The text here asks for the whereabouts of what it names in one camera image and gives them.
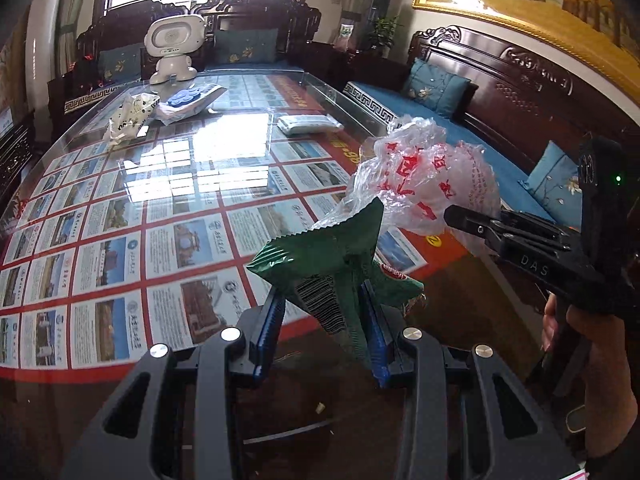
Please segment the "person's right hand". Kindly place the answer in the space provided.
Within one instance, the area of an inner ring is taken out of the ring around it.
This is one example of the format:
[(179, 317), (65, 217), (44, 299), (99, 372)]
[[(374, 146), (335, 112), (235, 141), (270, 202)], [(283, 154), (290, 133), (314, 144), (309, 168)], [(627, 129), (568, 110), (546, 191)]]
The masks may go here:
[(591, 341), (585, 383), (586, 449), (600, 458), (618, 448), (638, 416), (631, 389), (625, 348), (625, 325), (616, 316), (596, 315), (574, 306), (566, 312), (568, 326)]

